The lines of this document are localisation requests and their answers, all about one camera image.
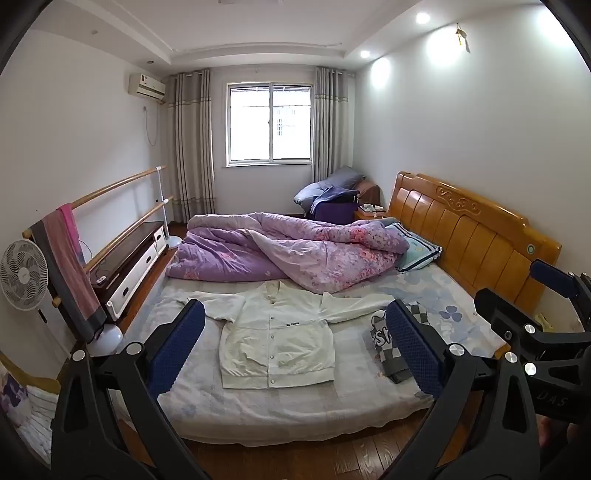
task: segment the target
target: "window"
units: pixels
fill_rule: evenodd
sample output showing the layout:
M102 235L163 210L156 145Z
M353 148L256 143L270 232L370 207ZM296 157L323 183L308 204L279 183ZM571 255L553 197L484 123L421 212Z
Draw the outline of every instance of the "window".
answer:
M310 161L309 85L228 87L228 165Z

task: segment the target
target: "blue cushion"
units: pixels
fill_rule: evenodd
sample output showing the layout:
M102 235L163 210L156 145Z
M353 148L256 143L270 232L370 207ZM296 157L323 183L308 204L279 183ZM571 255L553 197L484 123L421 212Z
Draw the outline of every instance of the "blue cushion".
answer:
M386 228L396 230L408 241L407 252L396 262L396 268L400 273L426 267L443 252L442 247L432 244L416 233L409 232L400 222L388 225Z

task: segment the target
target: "window frame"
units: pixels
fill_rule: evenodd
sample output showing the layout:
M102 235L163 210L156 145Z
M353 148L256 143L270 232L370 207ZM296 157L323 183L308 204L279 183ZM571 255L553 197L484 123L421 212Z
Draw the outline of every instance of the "window frame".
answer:
M310 88L310 151L309 158L273 158L273 87L294 86ZM269 87L269 156L258 160L232 160L232 131L230 129L230 94L236 87ZM227 167L245 167L245 166L263 166L263 165L310 165L312 163L313 148L313 99L314 86L306 82L235 82L226 85L226 166Z

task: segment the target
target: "folded clothes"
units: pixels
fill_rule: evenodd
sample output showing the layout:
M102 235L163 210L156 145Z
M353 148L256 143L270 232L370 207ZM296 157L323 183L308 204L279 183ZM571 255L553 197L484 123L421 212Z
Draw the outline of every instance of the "folded clothes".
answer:
M414 301L405 303L405 305L418 323L429 323L427 309L420 303ZM379 353L379 359L382 362L386 376L390 377L394 383L400 383L411 378L413 374L404 358L402 358L402 354L386 326L386 311L380 310L376 312L372 316L371 325L371 338Z

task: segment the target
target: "blanket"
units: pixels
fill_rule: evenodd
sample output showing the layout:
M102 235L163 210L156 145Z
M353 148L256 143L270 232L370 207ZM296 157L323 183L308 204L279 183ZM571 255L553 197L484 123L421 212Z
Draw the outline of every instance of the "blanket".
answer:
M274 213L197 215L187 224L169 277L204 281L290 278L334 293L394 266L408 242L380 222L333 225Z

